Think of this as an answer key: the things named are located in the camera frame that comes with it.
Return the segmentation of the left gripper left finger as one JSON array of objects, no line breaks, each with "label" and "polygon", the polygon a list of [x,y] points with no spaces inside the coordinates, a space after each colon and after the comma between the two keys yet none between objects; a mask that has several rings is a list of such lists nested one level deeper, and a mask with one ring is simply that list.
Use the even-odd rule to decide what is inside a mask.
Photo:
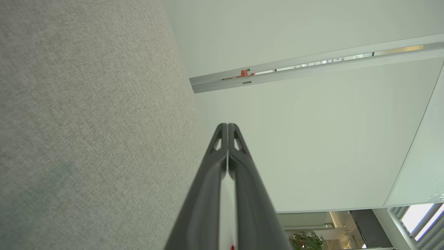
[{"label": "left gripper left finger", "polygon": [[219,248],[221,180],[226,172],[228,125],[219,124],[182,205],[166,250]]}]

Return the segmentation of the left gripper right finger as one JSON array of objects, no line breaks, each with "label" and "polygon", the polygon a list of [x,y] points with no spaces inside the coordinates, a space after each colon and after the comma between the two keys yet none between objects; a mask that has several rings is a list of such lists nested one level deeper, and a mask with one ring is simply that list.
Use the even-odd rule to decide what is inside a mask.
[{"label": "left gripper right finger", "polygon": [[228,168],[235,183],[239,250],[290,250],[239,127],[228,124]]}]

